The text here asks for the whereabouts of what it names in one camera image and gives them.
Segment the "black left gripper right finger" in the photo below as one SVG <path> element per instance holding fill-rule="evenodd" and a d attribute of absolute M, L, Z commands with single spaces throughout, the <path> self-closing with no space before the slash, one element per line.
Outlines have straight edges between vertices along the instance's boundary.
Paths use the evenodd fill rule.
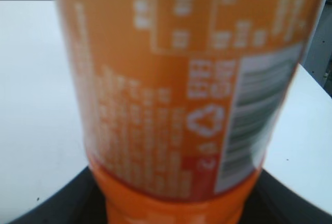
<path fill-rule="evenodd" d="M 246 200 L 239 223 L 331 223 L 331 214 L 263 171 Z"/>

